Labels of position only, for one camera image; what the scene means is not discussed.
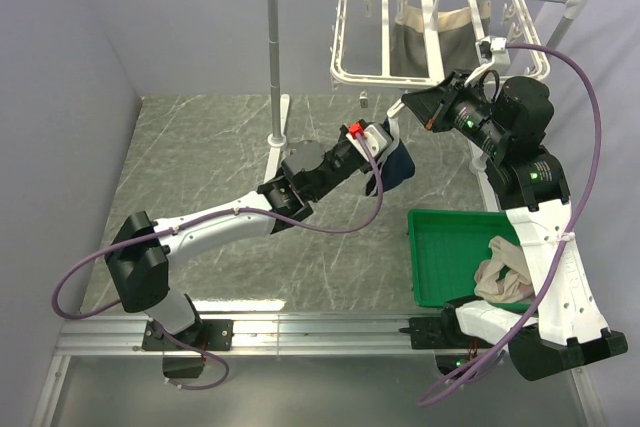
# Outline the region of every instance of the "wall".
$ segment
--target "wall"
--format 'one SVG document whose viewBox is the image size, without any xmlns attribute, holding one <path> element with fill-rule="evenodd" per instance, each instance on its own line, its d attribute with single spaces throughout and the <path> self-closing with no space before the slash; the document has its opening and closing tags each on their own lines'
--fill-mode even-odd
<svg viewBox="0 0 640 427">
<path fill-rule="evenodd" d="M 85 0 L 0 5 L 0 423 L 17 427 L 61 325 L 49 295 L 99 244 L 139 99 Z"/>
<path fill-rule="evenodd" d="M 141 94 L 268 92 L 266 0 L 91 2 Z M 336 2 L 281 0 L 285 92 L 330 91 Z"/>
<path fill-rule="evenodd" d="M 555 8 L 544 8 L 538 18 L 541 29 L 549 32 L 559 14 Z M 639 34 L 639 0 L 590 0 L 560 46 L 587 71 L 602 108 L 599 176 L 576 233 L 598 306 L 610 326 L 623 331 L 629 341 L 628 354 L 591 369 L 611 427 L 636 425 L 640 418 L 640 269 L 635 245 L 640 218 L 640 83 L 635 78 Z M 558 62 L 552 68 L 548 83 L 556 117 L 546 143 L 565 166 L 577 202 L 592 154 L 592 114 L 577 77 Z"/>
</svg>

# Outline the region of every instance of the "gray table surface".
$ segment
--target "gray table surface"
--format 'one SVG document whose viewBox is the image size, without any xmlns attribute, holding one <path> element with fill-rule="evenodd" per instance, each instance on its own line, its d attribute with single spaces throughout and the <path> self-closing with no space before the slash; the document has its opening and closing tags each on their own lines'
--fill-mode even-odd
<svg viewBox="0 0 640 427">
<path fill-rule="evenodd" d="M 288 136 L 326 148 L 341 124 L 382 121 L 396 100 L 380 95 L 368 109 L 355 96 L 292 98 Z M 264 177 L 271 125 L 264 95 L 147 97 L 105 228 L 108 245 L 131 213 L 151 218 L 196 212 L 254 190 Z M 356 234 L 331 236 L 302 229 L 228 244 L 172 266 L 170 283 L 195 301 L 231 310 L 407 311 L 412 292 L 407 213 L 411 209 L 483 210 L 470 152 L 458 134 L 431 134 L 410 112 L 400 118 L 402 139 L 416 175 L 385 193 L 379 217 Z M 314 205 L 309 223 L 354 226 L 375 205 L 353 175 Z M 83 311 L 116 297 L 106 266 L 96 263 Z"/>
</svg>

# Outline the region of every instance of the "purple cable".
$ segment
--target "purple cable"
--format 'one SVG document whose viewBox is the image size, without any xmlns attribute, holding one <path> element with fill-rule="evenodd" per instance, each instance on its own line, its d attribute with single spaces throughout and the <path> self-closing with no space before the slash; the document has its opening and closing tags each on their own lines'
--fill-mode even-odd
<svg viewBox="0 0 640 427">
<path fill-rule="evenodd" d="M 281 220 L 283 222 L 287 222 L 287 223 L 289 223 L 291 225 L 294 225 L 296 227 L 301 227 L 301 228 L 306 229 L 306 230 L 312 230 L 314 232 L 321 232 L 321 233 L 324 233 L 324 234 L 351 234 L 351 233 L 354 233 L 354 232 L 357 232 L 359 230 L 364 229 L 371 222 L 373 222 L 374 219 L 380 213 L 380 209 L 382 208 L 382 192 L 384 191 L 384 186 L 382 184 L 382 174 L 380 173 L 380 169 L 378 168 L 378 164 L 377 164 L 375 158 L 373 157 L 373 154 L 369 151 L 369 147 L 367 146 L 364 138 L 362 137 L 361 134 L 356 133 L 356 139 L 359 142 L 360 146 L 362 147 L 362 150 L 364 151 L 365 155 L 367 156 L 367 160 L 369 161 L 369 164 L 371 165 L 371 168 L 373 169 L 373 175 L 374 175 L 374 177 L 376 179 L 376 187 L 377 187 L 377 190 L 378 190 L 376 206 L 375 206 L 373 212 L 360 225 L 358 225 L 356 227 L 348 227 L 346 229 L 326 229 L 326 228 L 323 228 L 323 227 L 317 227 L 315 225 L 305 224 L 304 222 L 299 222 L 297 220 L 290 219 L 289 217 L 285 217 L 284 215 L 276 214 L 275 212 L 270 212 L 268 210 L 254 209 L 253 207 L 243 207 L 243 208 L 237 209 L 237 212 L 234 209 L 226 209 L 226 210 L 220 210 L 218 212 L 211 212 L 209 214 L 205 214 L 205 215 L 203 215 L 201 217 L 197 217 L 195 219 L 192 219 L 192 220 L 189 220 L 187 222 L 184 222 L 183 224 L 180 224 L 179 225 L 179 229 L 180 230 L 187 229 L 189 227 L 193 227 L 194 225 L 201 224 L 202 222 L 206 222 L 208 220 L 216 219 L 218 217 L 224 217 L 226 215 L 237 215 L 238 213 L 266 215 L 267 217 L 272 217 L 274 219 Z M 58 297 L 60 296 L 60 291 L 62 290 L 62 287 L 69 280 L 69 278 L 73 274 L 75 274 L 78 270 L 80 270 L 82 267 L 87 265 L 88 263 L 90 263 L 90 262 L 92 262 L 92 261 L 94 261 L 94 260 L 96 260 L 96 259 L 98 259 L 100 257 L 103 257 L 106 254 L 109 254 L 111 252 L 115 252 L 117 250 L 122 250 L 122 249 L 124 249 L 126 247 L 130 247 L 132 245 L 140 244 L 142 242 L 147 242 L 148 240 L 158 239 L 160 237 L 165 237 L 167 235 L 172 235 L 172 234 L 173 234 L 173 229 L 169 228 L 169 229 L 162 230 L 160 232 L 154 232 L 153 234 L 147 234 L 147 235 L 143 235 L 143 236 L 140 236 L 140 237 L 135 237 L 133 239 L 125 240 L 123 242 L 118 242 L 117 244 L 110 245 L 109 247 L 105 247 L 104 249 L 98 250 L 97 252 L 94 252 L 93 254 L 88 255 L 87 257 L 83 258 L 78 263 L 73 265 L 73 267 L 71 267 L 71 269 L 69 269 L 69 271 L 66 274 L 64 274 L 64 276 L 62 276 L 62 278 L 60 279 L 60 281 L 58 282 L 56 287 L 53 289 L 53 293 L 51 295 L 51 307 L 53 308 L 53 311 L 57 315 L 62 317 L 63 319 L 67 319 L 67 320 L 82 320 L 82 319 L 88 319 L 89 317 L 93 317 L 94 315 L 98 315 L 98 314 L 104 312 L 105 310 L 110 309 L 111 307 L 113 307 L 115 305 L 118 305 L 120 303 L 119 299 L 118 300 L 114 300 L 112 302 L 109 302 L 108 304 L 105 304 L 102 307 L 99 307 L 96 310 L 93 310 L 91 312 L 87 312 L 85 314 L 70 314 L 70 313 L 65 312 L 64 310 L 62 310 L 62 308 L 60 307 L 60 302 L 59 302 Z M 210 352 L 207 352 L 207 351 L 198 349 L 196 347 L 192 347 L 190 345 L 187 345 L 187 344 L 185 344 L 183 342 L 180 342 L 178 339 L 173 337 L 169 332 L 167 332 L 164 329 L 164 327 L 162 327 L 162 325 L 160 325 L 158 322 L 156 322 L 156 324 L 162 330 L 163 334 L 173 344 L 177 345 L 178 347 L 180 347 L 182 349 L 192 350 L 194 352 L 198 352 L 201 355 L 204 355 L 206 357 L 214 359 L 214 360 L 220 362 L 225 368 L 225 374 L 222 376 L 222 378 L 220 380 L 212 383 L 212 384 L 200 385 L 200 386 L 188 386 L 188 385 L 179 384 L 178 382 L 176 382 L 174 380 L 170 380 L 169 383 L 171 383 L 173 385 L 176 385 L 176 386 L 182 385 L 180 388 L 185 389 L 185 390 L 205 390 L 205 389 L 210 389 L 212 387 L 217 387 L 222 382 L 224 382 L 224 380 L 229 375 L 229 364 L 227 364 L 227 362 L 222 357 L 219 357 L 219 356 L 217 356 L 215 354 L 212 354 Z"/>
<path fill-rule="evenodd" d="M 578 222 L 578 219 L 580 218 L 580 215 L 582 214 L 582 211 L 584 210 L 585 205 L 587 204 L 587 201 L 589 200 L 591 191 L 593 190 L 593 185 L 596 180 L 596 174 L 598 172 L 598 163 L 600 161 L 600 148 L 602 143 L 602 124 L 600 120 L 600 106 L 598 104 L 598 99 L 596 97 L 595 90 L 593 88 L 593 85 L 591 84 L 591 81 L 587 77 L 587 74 L 584 72 L 584 70 L 582 70 L 582 68 L 573 59 L 567 57 L 565 54 L 558 52 L 555 49 L 542 46 L 542 45 L 535 45 L 535 44 L 507 44 L 507 48 L 514 49 L 514 50 L 521 50 L 521 49 L 537 50 L 538 52 L 544 52 L 545 54 L 551 55 L 553 57 L 557 57 L 558 59 L 568 64 L 578 74 L 578 76 L 584 83 L 585 88 L 587 89 L 587 94 L 589 96 L 589 100 L 591 101 L 591 107 L 593 108 L 593 122 L 595 126 L 595 142 L 593 146 L 593 157 L 591 159 L 591 169 L 589 171 L 589 178 L 587 179 L 587 185 L 585 186 L 582 197 L 580 197 L 580 200 L 578 201 L 578 205 L 573 211 L 573 214 L 571 215 L 571 218 L 569 219 L 569 223 L 567 224 L 567 227 L 565 230 L 565 233 L 572 232 L 573 228 Z M 556 272 L 558 270 L 560 259 L 562 257 L 562 253 L 564 252 L 565 246 L 566 246 L 565 240 L 561 240 L 558 243 L 558 248 L 556 250 L 555 255 L 553 256 L 553 260 L 551 261 L 551 267 L 549 268 L 549 273 L 547 274 L 547 277 L 544 283 L 542 284 L 542 287 L 540 287 L 540 291 L 538 292 L 538 295 L 536 296 L 534 301 L 531 303 L 529 308 L 526 310 L 526 312 L 522 315 L 522 317 L 520 317 L 518 322 L 516 322 L 516 324 L 511 328 L 511 330 L 509 330 L 509 332 L 507 332 L 507 334 L 502 339 L 500 339 L 498 343 L 496 343 L 493 347 L 491 347 L 482 356 L 476 357 L 471 362 L 468 362 L 467 364 L 460 366 L 458 369 L 454 370 L 449 375 L 447 375 L 443 379 L 440 379 L 433 386 L 431 386 L 418 401 L 419 407 L 428 407 L 451 395 L 453 392 L 459 389 L 464 383 L 471 380 L 471 378 L 479 371 L 479 369 L 483 365 L 489 362 L 492 357 L 496 356 L 498 352 L 502 351 L 503 347 L 507 345 L 509 341 L 511 341 L 511 339 L 513 339 L 516 336 L 518 331 L 524 326 L 527 320 L 529 320 L 529 318 L 533 316 L 536 309 L 542 302 L 542 299 L 544 299 L 544 296 L 549 291 L 549 288 L 551 287 L 551 283 L 553 282 L 553 278 L 556 275 Z M 434 395 L 431 398 L 427 398 L 431 394 L 431 392 L 433 392 L 440 385 L 445 383 L 450 378 L 460 375 L 462 372 L 464 373 L 445 390 L 443 390 L 437 395 Z"/>
</svg>

